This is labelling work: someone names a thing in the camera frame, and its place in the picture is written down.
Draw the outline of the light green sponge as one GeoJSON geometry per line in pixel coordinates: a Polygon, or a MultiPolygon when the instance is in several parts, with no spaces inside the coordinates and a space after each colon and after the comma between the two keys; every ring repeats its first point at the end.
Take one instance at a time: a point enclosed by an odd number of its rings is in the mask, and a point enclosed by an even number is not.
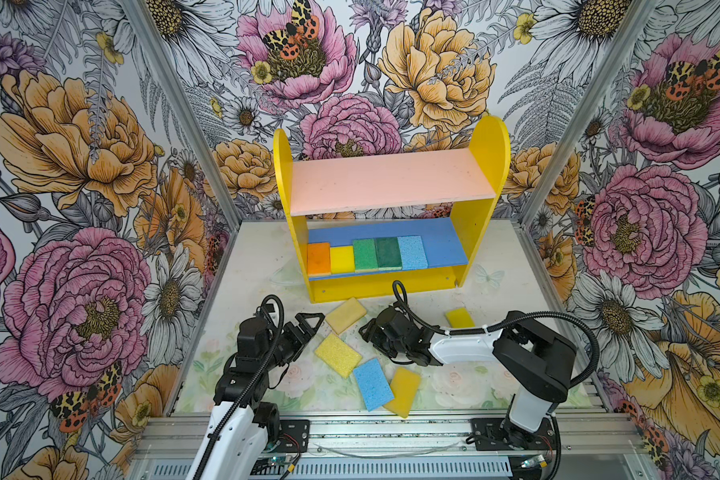
{"type": "Polygon", "coordinates": [[[353,253],[356,272],[374,272],[379,269],[374,239],[354,240],[353,253]]]}

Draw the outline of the dark green sponge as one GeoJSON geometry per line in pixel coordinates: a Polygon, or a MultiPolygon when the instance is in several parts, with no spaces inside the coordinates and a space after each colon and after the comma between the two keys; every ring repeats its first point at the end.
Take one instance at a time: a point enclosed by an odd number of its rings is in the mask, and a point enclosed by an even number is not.
{"type": "Polygon", "coordinates": [[[397,237],[383,237],[374,240],[376,260],[380,271],[402,269],[402,257],[397,237]]]}

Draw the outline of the orange sponge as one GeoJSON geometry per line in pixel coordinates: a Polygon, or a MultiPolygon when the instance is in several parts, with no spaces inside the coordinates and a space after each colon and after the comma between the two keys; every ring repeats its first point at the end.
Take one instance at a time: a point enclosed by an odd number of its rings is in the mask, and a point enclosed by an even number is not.
{"type": "Polygon", "coordinates": [[[327,242],[307,245],[307,275],[309,278],[325,277],[332,273],[331,246],[327,242]]]}

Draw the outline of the bright yellow sponge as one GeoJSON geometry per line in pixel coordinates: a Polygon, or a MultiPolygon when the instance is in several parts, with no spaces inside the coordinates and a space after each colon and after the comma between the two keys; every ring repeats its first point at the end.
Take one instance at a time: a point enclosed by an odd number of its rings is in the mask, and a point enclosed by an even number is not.
{"type": "Polygon", "coordinates": [[[355,272],[355,256],[352,245],[331,247],[330,271],[332,275],[349,274],[355,272]]]}

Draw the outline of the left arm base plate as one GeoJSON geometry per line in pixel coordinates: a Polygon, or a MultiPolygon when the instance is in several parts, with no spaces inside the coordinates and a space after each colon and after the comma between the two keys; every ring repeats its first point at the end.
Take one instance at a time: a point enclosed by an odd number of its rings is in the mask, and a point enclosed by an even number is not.
{"type": "Polygon", "coordinates": [[[284,419],[280,421],[279,433],[271,440],[264,452],[269,453],[306,453],[310,439],[311,422],[307,419],[284,419]]]}

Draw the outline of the blue porous sponge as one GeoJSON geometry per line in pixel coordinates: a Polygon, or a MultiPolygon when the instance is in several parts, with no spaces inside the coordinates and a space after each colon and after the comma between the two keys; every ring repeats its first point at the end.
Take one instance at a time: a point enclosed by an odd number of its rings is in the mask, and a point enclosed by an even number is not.
{"type": "Polygon", "coordinates": [[[376,410],[394,399],[392,389],[378,359],[371,359],[353,370],[365,408],[376,410]]]}

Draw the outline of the light blue sponge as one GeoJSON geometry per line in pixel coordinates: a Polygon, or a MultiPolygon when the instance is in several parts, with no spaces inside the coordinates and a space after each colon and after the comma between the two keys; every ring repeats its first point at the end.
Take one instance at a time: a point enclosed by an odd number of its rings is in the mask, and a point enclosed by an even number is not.
{"type": "Polygon", "coordinates": [[[398,246],[404,271],[423,270],[429,267],[423,240],[420,236],[400,236],[398,246]]]}

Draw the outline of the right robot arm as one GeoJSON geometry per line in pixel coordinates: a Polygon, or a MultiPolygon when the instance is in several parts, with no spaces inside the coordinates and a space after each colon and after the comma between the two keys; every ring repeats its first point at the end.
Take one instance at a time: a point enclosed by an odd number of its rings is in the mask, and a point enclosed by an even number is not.
{"type": "Polygon", "coordinates": [[[510,311],[496,325],[444,330],[416,323],[396,303],[360,327],[359,334],[389,359],[402,355],[408,364],[421,367],[498,362],[519,389],[505,417],[488,427],[486,436],[510,449],[528,449],[546,432],[547,416],[584,380],[573,374],[577,347],[539,322],[540,315],[510,311]]]}

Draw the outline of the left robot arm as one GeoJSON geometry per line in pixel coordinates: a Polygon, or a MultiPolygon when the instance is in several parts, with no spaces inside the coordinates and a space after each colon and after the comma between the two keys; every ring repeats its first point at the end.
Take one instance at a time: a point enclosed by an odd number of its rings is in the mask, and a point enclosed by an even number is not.
{"type": "Polygon", "coordinates": [[[189,479],[246,479],[281,436],[278,406],[265,402],[269,372],[295,362],[325,321],[298,313],[294,322],[273,321],[259,310],[240,324],[237,351],[215,386],[214,407],[189,479]]]}

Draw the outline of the pale yellow sponge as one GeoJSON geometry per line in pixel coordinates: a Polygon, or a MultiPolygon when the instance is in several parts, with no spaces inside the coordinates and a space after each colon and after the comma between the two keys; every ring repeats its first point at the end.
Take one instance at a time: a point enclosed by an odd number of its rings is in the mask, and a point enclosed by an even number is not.
{"type": "Polygon", "coordinates": [[[360,301],[356,298],[350,298],[329,312],[325,317],[325,322],[336,335],[341,335],[366,314],[367,309],[360,301]]]}

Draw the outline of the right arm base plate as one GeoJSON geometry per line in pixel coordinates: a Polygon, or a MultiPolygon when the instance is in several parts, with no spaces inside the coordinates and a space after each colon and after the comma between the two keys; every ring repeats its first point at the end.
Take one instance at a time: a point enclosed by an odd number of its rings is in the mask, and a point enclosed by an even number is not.
{"type": "Polygon", "coordinates": [[[552,451],[559,445],[558,430],[549,417],[542,420],[535,432],[499,417],[473,418],[470,428],[467,441],[478,451],[552,451]]]}

